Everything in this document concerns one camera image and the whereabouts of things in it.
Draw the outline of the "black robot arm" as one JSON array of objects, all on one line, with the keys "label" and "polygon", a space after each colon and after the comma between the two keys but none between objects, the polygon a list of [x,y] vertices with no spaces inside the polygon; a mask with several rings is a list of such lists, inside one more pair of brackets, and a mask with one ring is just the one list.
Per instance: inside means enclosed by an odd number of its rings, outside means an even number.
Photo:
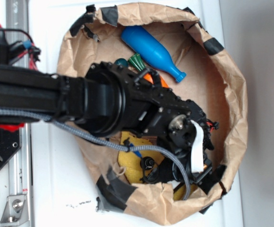
[{"label": "black robot arm", "polygon": [[191,184],[212,173],[206,150],[213,150],[207,119],[192,100],[162,86],[156,71],[140,73],[112,63],[93,64],[85,77],[53,76],[0,65],[0,124],[73,122],[97,137],[129,131],[154,136],[182,163]]}]

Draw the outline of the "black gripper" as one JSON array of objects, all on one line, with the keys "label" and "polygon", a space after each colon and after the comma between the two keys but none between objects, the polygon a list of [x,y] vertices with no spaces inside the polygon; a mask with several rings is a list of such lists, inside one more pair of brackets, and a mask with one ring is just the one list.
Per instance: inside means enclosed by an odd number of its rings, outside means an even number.
[{"label": "black gripper", "polygon": [[205,147],[179,149],[176,155],[158,146],[141,146],[142,150],[146,148],[155,154],[162,154],[164,159],[157,163],[157,158],[140,156],[142,182],[154,184],[176,181],[199,187],[207,187],[214,182],[212,161]]}]

